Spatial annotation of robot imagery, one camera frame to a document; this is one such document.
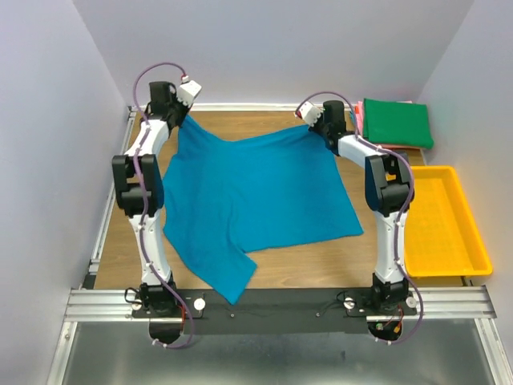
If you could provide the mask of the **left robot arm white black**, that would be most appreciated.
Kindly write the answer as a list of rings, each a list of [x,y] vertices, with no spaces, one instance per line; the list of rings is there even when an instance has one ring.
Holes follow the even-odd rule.
[[[201,86],[184,77],[179,86],[159,81],[149,89],[150,102],[135,142],[111,161],[115,200],[131,224],[141,260],[141,284],[129,303],[143,315],[183,318],[188,310],[176,292],[162,239],[164,186],[158,155],[172,130],[185,121]]]

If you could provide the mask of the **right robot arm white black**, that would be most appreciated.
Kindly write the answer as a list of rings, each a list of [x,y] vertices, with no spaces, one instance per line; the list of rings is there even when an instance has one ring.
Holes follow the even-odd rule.
[[[414,177],[406,156],[382,148],[356,131],[349,131],[345,105],[331,100],[317,107],[305,101],[298,116],[317,133],[333,154],[364,170],[366,204],[377,225],[378,259],[366,304],[378,314],[387,314],[409,296],[405,265],[407,212],[414,198]]]

